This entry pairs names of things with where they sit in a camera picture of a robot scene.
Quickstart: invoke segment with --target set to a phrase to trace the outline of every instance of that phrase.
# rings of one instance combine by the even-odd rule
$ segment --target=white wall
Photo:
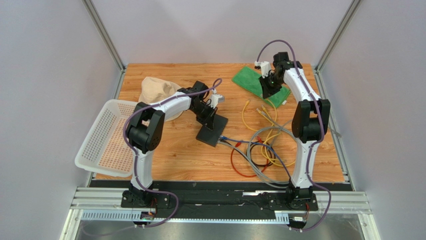
[[[80,0],[0,2],[0,239],[56,240],[119,71]]]
[[[252,63],[275,39],[317,64],[351,0],[94,0],[128,63]],[[274,43],[263,54],[272,61]]]
[[[383,240],[425,239],[426,1],[364,0],[322,72]]]

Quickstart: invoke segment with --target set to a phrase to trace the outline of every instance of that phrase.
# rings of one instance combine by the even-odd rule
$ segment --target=blue cable
[[[279,160],[279,162],[282,164],[282,166],[284,167],[285,171],[287,172],[288,177],[289,177],[290,179],[292,179],[292,176],[290,175],[290,172],[289,172],[289,170],[287,169],[286,165],[285,165],[285,164],[284,164],[284,162],[281,160],[280,156],[278,156],[278,154],[277,154],[277,153],[276,153],[276,152],[272,149],[272,147],[270,147],[270,146],[268,146],[268,145],[266,145],[266,144],[260,143],[260,142],[249,142],[249,141],[243,141],[243,140],[235,140],[235,139],[231,139],[231,138],[226,137],[226,136],[221,136],[221,137],[220,137],[220,139],[228,140],[228,141],[231,141],[231,142],[244,143],[244,144],[249,144],[249,143],[251,143],[251,144],[254,144],[254,145],[261,145],[261,146],[266,147],[267,149],[269,149],[269,150],[270,150],[270,151],[271,151],[271,152],[275,155],[275,157]]]

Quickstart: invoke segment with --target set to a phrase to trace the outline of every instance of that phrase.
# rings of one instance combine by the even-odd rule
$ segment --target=metal floor
[[[320,216],[310,214],[309,222]],[[129,221],[81,221],[80,227],[90,234],[105,234],[132,226]],[[78,231],[75,239],[91,240]],[[132,228],[102,240],[364,240],[357,214],[329,214],[314,230],[304,233],[289,231],[286,225],[239,223],[180,223],[168,222],[154,228]]]

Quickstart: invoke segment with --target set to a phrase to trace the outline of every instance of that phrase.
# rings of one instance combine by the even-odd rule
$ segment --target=green cloth
[[[259,82],[260,77],[261,75],[259,73],[245,66],[232,78],[232,82],[258,96],[265,103],[271,105],[269,101],[266,101],[261,97],[262,86]],[[268,99],[273,103],[276,108],[278,108],[279,106],[281,106],[281,104],[283,104],[285,100],[287,100],[289,95],[290,90],[287,87],[283,86],[279,92],[270,96]]]

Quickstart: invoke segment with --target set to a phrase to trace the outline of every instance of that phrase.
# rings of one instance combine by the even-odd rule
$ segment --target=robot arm
[[[214,138],[216,135],[219,137],[222,133],[222,130],[225,127],[225,125],[223,125],[223,120],[226,120],[224,122],[224,124],[226,124],[227,119],[216,115],[216,106],[218,103],[223,102],[225,98],[222,95],[217,94],[215,89],[211,91],[212,94],[206,101],[204,101],[205,93],[191,97],[185,95],[207,89],[208,87],[200,81],[197,81],[193,87],[187,89],[181,88],[178,90],[178,92],[170,97],[174,98],[173,100],[139,113],[138,115],[134,116],[128,124],[126,134],[128,136],[129,143],[136,147],[137,150],[138,163],[136,172],[141,175],[138,176],[138,178],[145,188],[149,188],[153,182],[153,154],[157,146],[160,144],[165,120],[182,111],[191,110],[196,114],[196,120],[202,124],[201,131],[209,133],[207,134],[208,137],[213,136]],[[136,105],[134,112],[146,106],[148,106],[148,104],[139,102]],[[131,185],[141,190],[136,181],[136,177],[137,176],[133,176],[131,179]]]
[[[275,67],[274,71],[272,71],[271,64],[267,61],[255,62],[254,65],[256,68],[261,69],[262,76],[259,78],[259,81],[262,86],[262,97],[264,99],[278,93],[281,89],[281,85],[286,84],[298,103],[291,123],[292,133],[294,137],[296,137],[297,142],[297,154],[296,164],[288,190],[289,196],[291,196],[289,201],[297,203],[302,203],[304,201],[308,202],[313,192],[312,183],[309,181],[306,173],[308,152],[312,143],[321,138],[318,116],[311,117],[311,112],[317,114],[313,101],[317,101],[319,105],[324,133],[327,132],[328,128],[330,102],[327,99],[321,99],[320,96],[314,92],[305,77],[302,65],[296,62],[300,72],[299,78],[294,62],[289,60],[287,52],[279,52],[273,56],[273,60],[273,66]],[[307,91],[302,81],[306,83],[309,91]],[[311,177],[318,146],[319,144],[314,145],[310,155],[308,169]]]

